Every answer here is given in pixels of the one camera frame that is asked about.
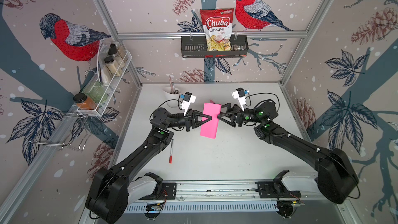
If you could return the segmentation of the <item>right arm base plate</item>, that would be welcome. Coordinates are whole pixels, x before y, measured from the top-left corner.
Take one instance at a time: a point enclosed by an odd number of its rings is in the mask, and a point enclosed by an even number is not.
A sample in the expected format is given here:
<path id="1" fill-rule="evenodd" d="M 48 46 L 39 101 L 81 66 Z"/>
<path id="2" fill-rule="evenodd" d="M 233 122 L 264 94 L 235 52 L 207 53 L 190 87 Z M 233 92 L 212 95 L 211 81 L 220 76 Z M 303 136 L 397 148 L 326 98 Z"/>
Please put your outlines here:
<path id="1" fill-rule="evenodd" d="M 282 183 L 282 178 L 286 175 L 289 170 L 280 172 L 274 179 L 256 182 L 256 192 L 259 193 L 261 199 L 287 199 L 295 198 L 298 199 L 302 195 L 300 191 L 289 191 L 287 187 Z"/>

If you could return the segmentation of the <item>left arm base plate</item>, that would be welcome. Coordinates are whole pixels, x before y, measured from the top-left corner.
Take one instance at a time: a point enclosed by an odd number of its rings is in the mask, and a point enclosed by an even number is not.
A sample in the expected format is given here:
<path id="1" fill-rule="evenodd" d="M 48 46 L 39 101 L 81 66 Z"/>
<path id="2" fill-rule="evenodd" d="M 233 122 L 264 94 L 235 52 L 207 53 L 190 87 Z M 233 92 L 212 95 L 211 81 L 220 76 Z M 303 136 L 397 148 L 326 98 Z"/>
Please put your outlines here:
<path id="1" fill-rule="evenodd" d="M 176 183 L 165 183 L 160 176 L 148 172 L 146 177 L 153 179 L 156 182 L 153 193 L 140 198 L 140 200 L 160 200 L 166 197 L 167 200 L 175 200 L 176 198 Z"/>

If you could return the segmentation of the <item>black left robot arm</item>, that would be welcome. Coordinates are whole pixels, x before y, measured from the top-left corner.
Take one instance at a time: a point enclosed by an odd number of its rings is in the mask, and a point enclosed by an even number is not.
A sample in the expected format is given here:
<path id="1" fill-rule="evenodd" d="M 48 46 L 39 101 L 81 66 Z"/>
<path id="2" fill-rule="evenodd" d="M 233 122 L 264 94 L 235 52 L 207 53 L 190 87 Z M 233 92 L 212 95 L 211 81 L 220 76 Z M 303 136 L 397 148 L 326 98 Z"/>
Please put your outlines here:
<path id="1" fill-rule="evenodd" d="M 128 192 L 138 172 L 157 154 L 171 143 L 174 133 L 171 128 L 195 129 L 212 117 L 200 111 L 189 109 L 185 114 L 171 114 L 165 108 L 152 113 L 152 128 L 146 140 L 128 157 L 110 169 L 97 171 L 91 184 L 85 207 L 108 224 L 114 224 L 133 202 Z"/>

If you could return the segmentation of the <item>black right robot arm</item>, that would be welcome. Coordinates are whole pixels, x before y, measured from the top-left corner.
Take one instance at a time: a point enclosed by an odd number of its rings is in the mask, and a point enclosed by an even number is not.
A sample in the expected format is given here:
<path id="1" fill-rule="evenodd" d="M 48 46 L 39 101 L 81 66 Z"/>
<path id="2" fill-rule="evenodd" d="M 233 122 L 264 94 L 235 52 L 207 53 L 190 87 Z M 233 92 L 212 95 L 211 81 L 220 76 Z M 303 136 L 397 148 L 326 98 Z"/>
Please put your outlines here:
<path id="1" fill-rule="evenodd" d="M 217 118 L 232 126 L 254 123 L 255 134 L 260 140 L 280 147 L 310 165 L 318 176 L 315 178 L 320 193 L 336 204 L 342 204 L 358 186 L 359 179 L 348 156 L 341 149 L 322 148 L 305 141 L 273 121 L 278 116 L 275 102 L 265 100 L 254 109 L 242 110 L 239 105 L 229 103 L 222 106 Z"/>

